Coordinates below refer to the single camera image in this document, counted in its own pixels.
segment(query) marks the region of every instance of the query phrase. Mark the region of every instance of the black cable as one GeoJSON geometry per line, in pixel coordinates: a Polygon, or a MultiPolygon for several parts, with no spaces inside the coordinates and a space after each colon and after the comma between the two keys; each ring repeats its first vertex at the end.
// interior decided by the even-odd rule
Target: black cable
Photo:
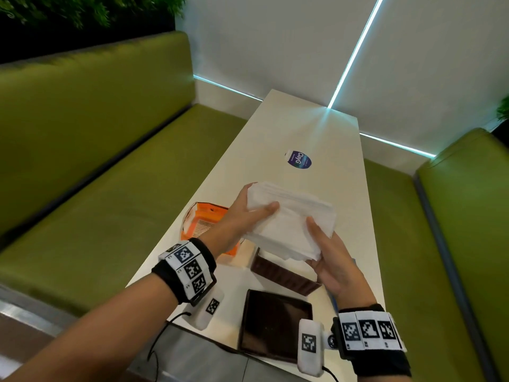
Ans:
{"type": "Polygon", "coordinates": [[[329,373],[330,375],[332,375],[332,378],[334,378],[334,380],[335,380],[336,382],[339,382],[339,381],[338,381],[338,379],[336,378],[336,376],[335,376],[335,375],[332,373],[332,371],[330,371],[327,367],[322,366],[322,369],[323,369],[323,371],[326,371],[327,373],[329,373]]]}
{"type": "Polygon", "coordinates": [[[159,358],[157,357],[157,353],[154,351],[154,346],[156,346],[156,343],[159,340],[159,338],[161,337],[161,335],[164,332],[164,330],[167,329],[168,326],[175,321],[175,319],[180,318],[182,315],[191,316],[191,313],[190,312],[183,312],[181,314],[176,315],[170,321],[167,321],[165,323],[164,327],[162,327],[162,330],[159,332],[159,334],[157,334],[156,339],[154,339],[154,343],[152,343],[152,346],[150,346],[150,350],[149,350],[149,353],[147,355],[147,362],[150,360],[150,357],[152,356],[152,354],[154,354],[154,356],[156,357],[156,379],[155,379],[155,382],[157,382],[157,378],[159,376],[159,358]]]}

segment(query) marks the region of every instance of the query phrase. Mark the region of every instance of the black wristband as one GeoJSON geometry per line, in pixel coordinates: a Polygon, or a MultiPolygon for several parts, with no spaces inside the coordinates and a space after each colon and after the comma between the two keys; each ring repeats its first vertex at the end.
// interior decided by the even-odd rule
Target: black wristband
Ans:
{"type": "MultiPolygon", "coordinates": [[[[373,304],[369,307],[345,308],[339,311],[381,311],[385,312],[380,304],[373,304]]],[[[382,375],[406,375],[411,377],[410,364],[403,351],[394,350],[366,350],[356,351],[352,366],[355,374],[360,377],[382,376],[382,375]]]]}
{"type": "MultiPolygon", "coordinates": [[[[207,265],[209,267],[210,274],[213,277],[213,280],[215,282],[215,278],[213,276],[213,272],[216,270],[216,261],[214,259],[214,256],[210,252],[210,250],[207,248],[203,242],[201,242],[198,238],[190,238],[189,241],[200,251],[201,255],[207,262],[207,265]]],[[[167,285],[168,287],[173,291],[173,294],[177,298],[177,301],[179,304],[181,303],[188,303],[190,300],[188,300],[184,286],[180,282],[179,277],[177,276],[177,273],[175,270],[166,262],[166,260],[159,261],[154,268],[152,268],[152,273],[159,276],[167,285]]]]}

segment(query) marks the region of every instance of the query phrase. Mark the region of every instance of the hand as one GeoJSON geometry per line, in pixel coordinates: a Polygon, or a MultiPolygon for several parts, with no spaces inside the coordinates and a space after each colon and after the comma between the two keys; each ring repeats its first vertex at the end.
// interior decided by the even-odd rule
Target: hand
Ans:
{"type": "Polygon", "coordinates": [[[312,217],[306,219],[308,231],[322,250],[319,261],[306,260],[318,279],[332,293],[340,310],[368,307],[377,300],[360,269],[353,262],[345,244],[334,232],[328,238],[312,217]]]}
{"type": "Polygon", "coordinates": [[[251,185],[245,185],[221,221],[199,237],[215,258],[233,249],[245,233],[252,231],[258,222],[279,209],[279,203],[273,202],[255,210],[247,210],[247,190],[251,185]]]}

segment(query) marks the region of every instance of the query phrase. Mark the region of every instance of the orange package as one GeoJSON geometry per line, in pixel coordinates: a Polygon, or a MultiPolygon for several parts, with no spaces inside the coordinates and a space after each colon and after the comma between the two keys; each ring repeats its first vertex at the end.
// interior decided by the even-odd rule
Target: orange package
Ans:
{"type": "MultiPolygon", "coordinates": [[[[228,208],[220,205],[210,204],[208,202],[196,202],[187,211],[186,216],[182,220],[182,229],[180,232],[181,240],[189,240],[191,237],[198,237],[202,233],[208,231],[214,224],[228,211],[228,208]]],[[[227,255],[235,256],[239,244],[228,252],[227,255]]]]}

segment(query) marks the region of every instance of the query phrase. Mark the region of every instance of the tabletop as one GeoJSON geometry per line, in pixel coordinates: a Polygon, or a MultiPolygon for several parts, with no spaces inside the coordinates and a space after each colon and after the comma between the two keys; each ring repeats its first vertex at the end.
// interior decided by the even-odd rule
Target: tabletop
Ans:
{"type": "MultiPolygon", "coordinates": [[[[256,181],[270,181],[331,203],[337,212],[335,231],[384,306],[357,119],[276,90],[252,115],[129,284],[150,273],[157,256],[179,240],[182,218],[193,203],[229,206],[243,185],[256,181]],[[299,166],[302,162],[306,168],[299,166]]],[[[225,299],[205,330],[198,331],[181,318],[175,324],[236,349],[246,292],[256,289],[307,300],[313,305],[314,320],[330,327],[335,312],[325,288],[304,297],[253,274],[249,269],[253,248],[246,240],[235,257],[218,258],[215,275],[225,299]]],[[[299,272],[310,270],[302,264],[299,272]]],[[[172,316],[183,308],[180,305],[172,316]]],[[[300,373],[294,364],[260,359],[302,378],[318,380],[300,373]]],[[[325,366],[340,380],[356,380],[350,362],[342,360],[337,351],[325,352],[325,366]]],[[[326,378],[330,376],[324,374],[319,379],[326,378]]]]}

